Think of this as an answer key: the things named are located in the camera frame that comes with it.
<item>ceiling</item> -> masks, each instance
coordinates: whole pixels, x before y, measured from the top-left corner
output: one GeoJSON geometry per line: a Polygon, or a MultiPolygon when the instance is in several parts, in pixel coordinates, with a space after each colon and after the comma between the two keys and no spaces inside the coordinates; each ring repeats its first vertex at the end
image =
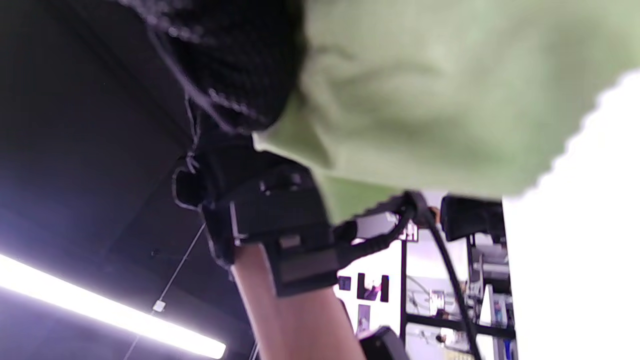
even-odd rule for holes
{"type": "MultiPolygon", "coordinates": [[[[170,188],[191,141],[181,89],[109,1],[1,1],[0,47],[0,254],[150,311],[200,228],[170,188]]],[[[158,316],[249,356],[241,299],[203,238],[164,301],[158,316]]],[[[0,304],[2,359],[121,360],[135,340],[4,290],[0,304]]],[[[146,339],[129,356],[192,358],[146,339]]]]}

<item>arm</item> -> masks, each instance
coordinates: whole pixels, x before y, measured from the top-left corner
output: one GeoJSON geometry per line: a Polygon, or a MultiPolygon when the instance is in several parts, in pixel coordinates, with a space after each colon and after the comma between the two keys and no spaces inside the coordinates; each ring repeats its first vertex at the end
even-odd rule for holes
{"type": "Polygon", "coordinates": [[[238,249],[232,267],[263,360],[365,360],[331,288],[278,298],[262,247],[238,249]]]}

